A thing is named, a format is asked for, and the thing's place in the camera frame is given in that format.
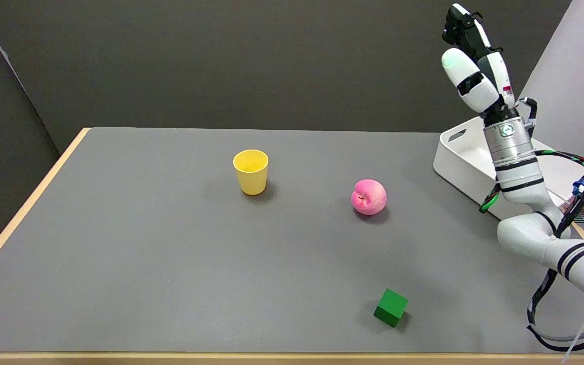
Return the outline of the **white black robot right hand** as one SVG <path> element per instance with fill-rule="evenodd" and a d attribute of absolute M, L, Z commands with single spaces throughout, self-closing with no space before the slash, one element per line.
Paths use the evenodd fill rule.
<path fill-rule="evenodd" d="M 452 48 L 441 56 L 441 65 L 457 95 L 491 125 L 516 116 L 515 96 L 502 48 L 491 46 L 484 18 L 459 3 L 446 14 L 443 40 Z"/>

